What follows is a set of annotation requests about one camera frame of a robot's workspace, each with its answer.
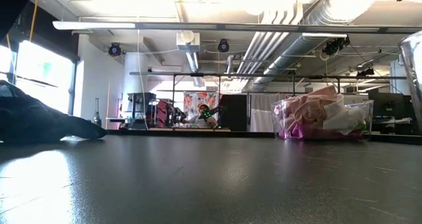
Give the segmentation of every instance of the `black fabric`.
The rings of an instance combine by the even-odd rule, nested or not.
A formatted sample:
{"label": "black fabric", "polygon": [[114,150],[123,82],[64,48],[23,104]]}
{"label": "black fabric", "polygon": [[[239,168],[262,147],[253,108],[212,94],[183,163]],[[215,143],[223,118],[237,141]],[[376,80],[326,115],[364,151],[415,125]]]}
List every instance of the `black fabric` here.
{"label": "black fabric", "polygon": [[6,36],[28,2],[29,0],[0,0],[0,40]]}
{"label": "black fabric", "polygon": [[226,109],[221,116],[220,126],[231,131],[247,131],[247,97],[246,95],[223,95],[218,105]]}
{"label": "black fabric", "polygon": [[100,126],[48,107],[16,86],[0,80],[0,141],[58,142],[68,135],[97,139],[106,134],[107,131]]}

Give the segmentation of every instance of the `table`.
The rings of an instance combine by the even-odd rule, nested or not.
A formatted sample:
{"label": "table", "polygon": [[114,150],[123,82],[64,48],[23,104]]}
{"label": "table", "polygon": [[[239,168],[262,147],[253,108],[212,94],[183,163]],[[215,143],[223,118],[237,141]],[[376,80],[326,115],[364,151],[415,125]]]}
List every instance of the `table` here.
{"label": "table", "polygon": [[419,223],[421,165],[373,142],[0,144],[0,223]]}

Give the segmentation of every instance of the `colorful poster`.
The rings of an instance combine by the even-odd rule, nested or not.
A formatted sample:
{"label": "colorful poster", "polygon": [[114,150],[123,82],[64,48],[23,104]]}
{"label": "colorful poster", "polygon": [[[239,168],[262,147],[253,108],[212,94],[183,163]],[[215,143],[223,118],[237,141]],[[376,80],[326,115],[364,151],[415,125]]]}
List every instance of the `colorful poster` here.
{"label": "colorful poster", "polygon": [[213,109],[218,104],[218,93],[216,92],[184,92],[183,111],[188,118],[199,115],[199,107],[207,105]]}

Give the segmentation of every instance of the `clear plastic bin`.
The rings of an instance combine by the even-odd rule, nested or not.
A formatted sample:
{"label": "clear plastic bin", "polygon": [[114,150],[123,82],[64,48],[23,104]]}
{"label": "clear plastic bin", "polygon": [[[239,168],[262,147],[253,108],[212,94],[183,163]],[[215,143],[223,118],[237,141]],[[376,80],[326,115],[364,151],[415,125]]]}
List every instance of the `clear plastic bin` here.
{"label": "clear plastic bin", "polygon": [[321,106],[289,98],[272,104],[278,138],[298,140],[366,140],[371,134],[373,101],[344,105],[343,97]]}

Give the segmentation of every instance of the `dark cloth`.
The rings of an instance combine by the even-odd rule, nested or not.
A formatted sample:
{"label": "dark cloth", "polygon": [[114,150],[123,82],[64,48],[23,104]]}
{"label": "dark cloth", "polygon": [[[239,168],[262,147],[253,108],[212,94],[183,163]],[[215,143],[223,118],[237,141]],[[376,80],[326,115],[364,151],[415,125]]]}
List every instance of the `dark cloth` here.
{"label": "dark cloth", "polygon": [[48,107],[0,80],[0,141],[57,142],[69,135],[97,139],[106,134],[107,130],[102,127]]}

